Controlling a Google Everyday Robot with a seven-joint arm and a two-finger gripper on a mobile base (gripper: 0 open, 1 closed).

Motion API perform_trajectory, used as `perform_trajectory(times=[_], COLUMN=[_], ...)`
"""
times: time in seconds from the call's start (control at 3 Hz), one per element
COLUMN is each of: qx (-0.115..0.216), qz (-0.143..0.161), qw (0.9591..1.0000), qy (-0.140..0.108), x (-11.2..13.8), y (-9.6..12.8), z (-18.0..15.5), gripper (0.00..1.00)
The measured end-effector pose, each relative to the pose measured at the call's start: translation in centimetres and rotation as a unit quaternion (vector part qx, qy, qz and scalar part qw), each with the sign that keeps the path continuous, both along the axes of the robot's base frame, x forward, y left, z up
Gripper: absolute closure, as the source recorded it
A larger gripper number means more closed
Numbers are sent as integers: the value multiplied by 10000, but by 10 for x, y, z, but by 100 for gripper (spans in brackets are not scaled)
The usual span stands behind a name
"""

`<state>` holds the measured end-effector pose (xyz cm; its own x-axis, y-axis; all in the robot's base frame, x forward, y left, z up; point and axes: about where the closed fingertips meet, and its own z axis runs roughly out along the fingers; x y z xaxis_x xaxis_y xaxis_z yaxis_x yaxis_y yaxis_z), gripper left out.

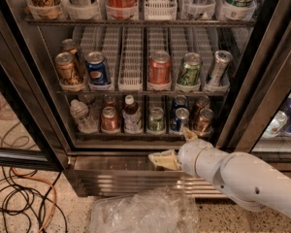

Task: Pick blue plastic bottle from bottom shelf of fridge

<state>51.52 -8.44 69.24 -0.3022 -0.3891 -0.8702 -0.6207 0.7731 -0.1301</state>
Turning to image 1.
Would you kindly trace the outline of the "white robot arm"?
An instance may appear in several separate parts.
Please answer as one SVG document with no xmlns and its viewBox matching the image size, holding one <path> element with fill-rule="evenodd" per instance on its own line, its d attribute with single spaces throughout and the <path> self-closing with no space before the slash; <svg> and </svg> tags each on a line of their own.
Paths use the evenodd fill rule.
<svg viewBox="0 0 291 233">
<path fill-rule="evenodd" d="M 271 208 L 291 218 L 289 177 L 252 154 L 228 153 L 188 128 L 182 132 L 186 143 L 179 150 L 152 153 L 149 160 L 156 166 L 204 179 L 248 211 Z"/>
</svg>

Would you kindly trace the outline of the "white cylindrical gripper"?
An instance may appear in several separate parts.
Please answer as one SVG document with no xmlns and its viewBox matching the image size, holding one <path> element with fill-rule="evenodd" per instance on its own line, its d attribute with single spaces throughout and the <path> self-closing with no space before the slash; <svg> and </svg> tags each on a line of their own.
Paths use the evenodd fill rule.
<svg viewBox="0 0 291 233">
<path fill-rule="evenodd" d="M 182 128 L 185 143 L 178 151 L 164 150 L 151 153 L 148 158 L 155 165 L 168 170 L 183 172 L 193 177 L 200 177 L 214 184 L 214 176 L 227 153 L 216 149 L 211 143 L 198 139 L 187 127 Z"/>
</svg>

